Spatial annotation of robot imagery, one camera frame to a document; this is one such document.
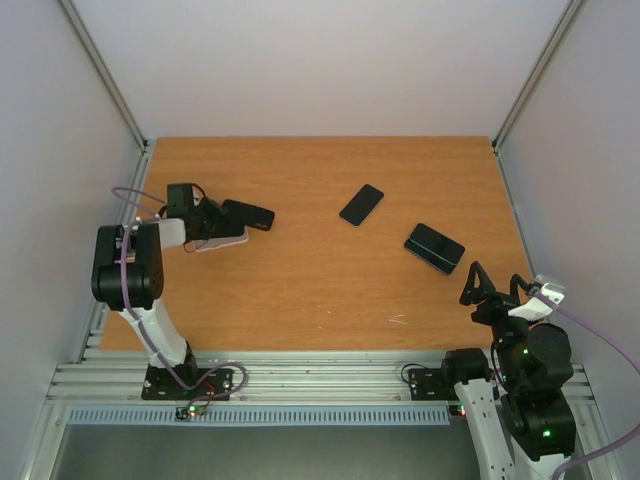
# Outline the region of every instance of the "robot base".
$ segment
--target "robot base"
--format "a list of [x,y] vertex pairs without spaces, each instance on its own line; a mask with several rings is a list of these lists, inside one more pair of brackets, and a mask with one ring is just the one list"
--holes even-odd
[[[187,385],[193,385],[210,368],[198,368],[196,359],[187,346],[187,354],[184,363],[173,367],[178,376]],[[233,369],[221,368],[207,377],[205,382],[210,383],[216,394],[230,391],[233,388]],[[142,388],[143,400],[168,400],[168,401],[189,401],[196,397],[206,397],[209,395],[209,388],[202,384],[193,390],[185,390],[178,385],[166,368],[158,368],[149,365],[144,378]],[[228,401],[229,397],[219,397],[213,401]]]

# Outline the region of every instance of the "aluminum frame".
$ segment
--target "aluminum frame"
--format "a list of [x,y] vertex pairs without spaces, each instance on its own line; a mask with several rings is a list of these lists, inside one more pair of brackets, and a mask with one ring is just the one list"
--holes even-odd
[[[25,480],[49,478],[74,409],[119,406],[139,411],[186,403],[141,400],[147,366],[144,352],[100,352],[89,348],[87,353],[82,363],[60,365],[56,369],[38,425],[39,440],[33,445],[23,476]],[[393,409],[402,415],[420,407],[446,408],[456,403],[412,402],[408,386],[399,378],[400,368],[406,363],[435,367],[443,354],[444,351],[196,352],[196,357],[201,366],[234,360],[245,364],[251,372],[249,385],[229,402],[216,404],[217,409],[234,412],[288,407],[321,412],[328,407],[347,406],[365,415],[380,409]],[[576,418],[580,448],[590,452],[607,444],[600,413],[580,365],[574,365],[574,376],[563,391]],[[135,422],[132,415],[131,424]],[[74,423],[82,421],[75,418]],[[126,425],[126,418],[119,417],[117,423]],[[594,479],[621,478],[613,456],[590,462],[589,470]]]
[[64,11],[67,19],[69,20],[69,23],[71,24],[71,28],[76,33],[78,40],[80,40],[82,47],[84,48],[87,56],[89,57],[89,60],[91,60],[91,63],[96,70],[96,73],[102,80],[104,87],[107,89],[107,92],[109,92],[109,95],[111,95],[111,98],[116,104],[116,107],[122,115],[123,120],[129,127],[131,135],[133,136],[135,142],[138,144],[140,151],[144,151],[147,145],[147,141],[142,134],[142,130],[140,130],[140,127],[138,126],[138,123],[131,113],[127,102],[125,101],[122,93],[120,92],[120,89],[118,88],[118,85],[111,76],[107,64],[102,58],[102,55],[100,55],[98,47],[96,47],[96,44],[93,42],[93,39],[91,38],[87,27],[84,25],[82,17],[78,12],[75,3],[73,2],[73,0],[58,0],[58,4]]
[[501,147],[587,0],[569,0],[493,141]]

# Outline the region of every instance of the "robotic arm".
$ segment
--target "robotic arm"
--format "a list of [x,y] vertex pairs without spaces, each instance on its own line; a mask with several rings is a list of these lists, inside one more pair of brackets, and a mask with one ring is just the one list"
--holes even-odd
[[191,241],[207,242],[216,239],[217,246],[240,237],[246,238],[246,227],[268,230],[273,212],[230,201],[232,212],[203,196],[196,204],[193,184],[167,186],[166,219],[142,223],[131,231],[127,245],[126,290],[134,315],[125,308],[122,286],[121,258],[125,229],[122,225],[102,226],[98,229],[91,290],[96,300],[105,302],[132,326],[149,355],[143,399],[182,399],[185,392],[168,368],[187,385],[198,379],[198,367],[188,342],[176,331],[162,302],[164,272],[162,251]]
[[471,265],[460,297],[477,305],[474,322],[491,327],[496,376],[506,394],[503,418],[511,435],[513,457],[504,437],[490,383],[491,370],[480,349],[447,352],[442,370],[464,404],[483,480],[548,480],[571,456],[576,425],[561,387],[573,375],[567,334],[549,323],[538,323],[552,309],[533,298],[520,305],[518,287],[528,296],[537,292],[558,304],[563,289],[543,277],[526,284],[514,275],[507,295],[496,291],[478,262]]

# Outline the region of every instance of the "phone screen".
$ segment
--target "phone screen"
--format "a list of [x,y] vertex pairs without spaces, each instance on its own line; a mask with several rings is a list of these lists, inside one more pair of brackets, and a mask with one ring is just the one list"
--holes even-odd
[[457,265],[464,254],[462,245],[427,227],[424,223],[416,226],[409,239],[452,265]]
[[445,275],[449,275],[451,272],[453,272],[453,269],[456,268],[455,265],[452,265],[451,263],[444,261],[442,258],[422,248],[420,245],[412,242],[409,239],[407,239],[407,241],[404,242],[404,248],[409,250],[416,257],[427,262],[432,267],[435,267],[437,270],[440,270]]
[[340,217],[354,227],[360,226],[384,197],[384,193],[371,185],[365,185],[340,212]]

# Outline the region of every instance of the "cable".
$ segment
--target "cable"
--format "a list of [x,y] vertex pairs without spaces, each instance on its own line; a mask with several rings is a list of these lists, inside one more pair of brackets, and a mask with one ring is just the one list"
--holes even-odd
[[111,189],[111,193],[113,193],[116,198],[119,198],[120,200],[122,200],[125,203],[128,203],[129,205],[133,205],[134,207],[137,207],[140,210],[144,210],[145,212],[147,212],[150,215],[153,215],[154,217],[158,216],[158,213],[156,213],[153,209],[149,208],[149,207],[145,207],[144,205],[141,205],[137,202],[134,202],[133,200],[128,199],[127,197],[125,197],[124,195],[120,195],[120,193],[118,192],[130,192],[130,193],[136,193],[138,195],[142,195],[143,197],[147,197],[150,198],[151,200],[154,200],[156,202],[160,202],[162,204],[166,204],[167,202],[165,202],[164,200],[162,200],[161,198],[156,197],[155,195],[151,195],[150,193],[147,192],[143,192],[142,190],[137,190],[135,188],[129,188],[129,187],[113,187]]
[[491,342],[491,365],[493,365],[493,373],[495,377],[498,379],[498,383],[502,389],[506,392],[507,388],[504,386],[504,382],[502,381],[502,374],[500,373],[500,369],[496,365],[496,342]]
[[215,398],[215,394],[216,394],[216,389],[213,388],[213,385],[211,385],[209,382],[202,382],[203,385],[206,385],[209,388],[209,395],[203,395],[201,397],[195,397],[192,398],[189,403],[187,403],[187,411],[189,412],[190,415],[195,416],[196,413],[191,412],[192,409],[195,410],[195,408],[193,407],[193,405],[195,405],[196,402],[200,402],[200,401],[204,401],[206,400],[207,403],[205,404],[201,415],[204,415],[205,413],[207,413],[207,408],[209,407],[209,404],[211,403],[211,401]]
[[402,367],[402,369],[400,370],[400,378],[402,379],[402,381],[404,383],[406,383],[407,385],[410,384],[409,380],[406,380],[404,378],[404,371],[406,368],[408,367],[420,367],[420,368],[424,368],[425,370],[427,370],[428,368],[425,367],[424,365],[420,365],[419,363],[407,363],[404,367]]
[[[567,317],[569,320],[573,320],[578,325],[586,328],[591,333],[593,333],[594,335],[600,337],[602,340],[607,342],[620,355],[622,355],[633,366],[633,368],[635,368],[635,370],[636,370],[636,372],[638,372],[638,374],[640,374],[640,362],[638,360],[636,360],[635,358],[633,358],[631,356],[631,354],[628,353],[626,351],[626,349],[622,345],[620,345],[616,340],[611,338],[606,332],[604,332],[603,330],[600,330],[598,327],[596,327],[594,325],[591,325],[589,322],[587,322],[583,318],[579,317],[575,313],[565,309],[564,307],[561,307],[560,305],[557,305],[557,304],[553,303],[551,300],[549,300],[547,297],[545,297],[544,295],[542,295],[540,293],[537,293],[535,295],[535,298],[537,298],[538,300],[540,300],[545,305],[551,307],[553,310],[557,311],[558,313],[561,313],[562,315]],[[629,433],[627,433],[623,437],[619,438],[615,442],[607,445],[606,447],[599,448],[598,450],[596,450],[594,452],[591,452],[591,453],[589,453],[587,455],[584,455],[584,456],[582,456],[580,458],[576,458],[575,460],[570,460],[567,463],[564,463],[564,464],[560,465],[556,469],[556,471],[553,472],[553,475],[551,476],[551,480],[558,480],[560,478],[560,475],[562,475],[567,470],[569,470],[571,468],[574,468],[574,467],[577,467],[578,465],[582,465],[583,463],[587,463],[590,460],[593,460],[594,458],[598,458],[598,457],[601,457],[602,455],[606,455],[607,453],[613,452],[614,450],[616,450],[616,449],[622,447],[623,445],[626,445],[627,443],[629,443],[631,440],[636,438],[638,435],[640,435],[640,423],[638,423],[638,425],[636,425],[633,428],[633,430],[631,430]]]
[[122,288],[122,301],[124,303],[124,308],[127,310],[129,315],[131,315],[131,317],[133,317],[133,319],[135,320],[136,326],[138,327],[138,331],[140,332],[140,335],[144,339],[145,343],[149,346],[149,349],[153,352],[154,355],[156,355],[156,357],[158,358],[160,363],[162,363],[164,368],[167,369],[167,371],[171,374],[171,376],[174,378],[176,383],[178,383],[178,385],[180,385],[185,390],[194,390],[195,388],[198,387],[198,385],[200,385],[202,382],[204,382],[207,379],[207,377],[209,377],[209,375],[214,373],[216,370],[218,370],[220,368],[223,368],[223,367],[235,367],[238,370],[240,370],[240,372],[242,372],[242,380],[240,381],[240,384],[238,386],[232,388],[228,392],[214,394],[213,398],[226,397],[226,396],[231,395],[232,393],[236,393],[237,391],[239,391],[242,388],[244,388],[244,386],[249,381],[249,372],[243,365],[241,365],[241,364],[239,364],[237,362],[219,363],[215,367],[210,368],[209,370],[207,370],[198,379],[198,381],[195,383],[195,385],[192,385],[192,386],[187,385],[178,376],[176,371],[169,364],[169,361],[158,350],[156,345],[153,343],[153,341],[149,337],[149,334],[147,333],[147,329],[144,327],[144,324],[142,323],[140,316],[131,307],[131,300],[129,298],[129,288],[127,287],[127,250],[128,250],[128,247],[129,247],[129,239],[131,237],[131,232],[132,232],[133,228],[138,226],[138,225],[141,225],[141,224],[142,224],[142,222],[140,220],[134,220],[133,222],[129,223],[129,225],[127,225],[127,227],[124,230],[124,235],[122,236],[122,245],[120,247],[120,249],[121,249],[121,252],[120,252],[120,284],[121,285],[120,286]]

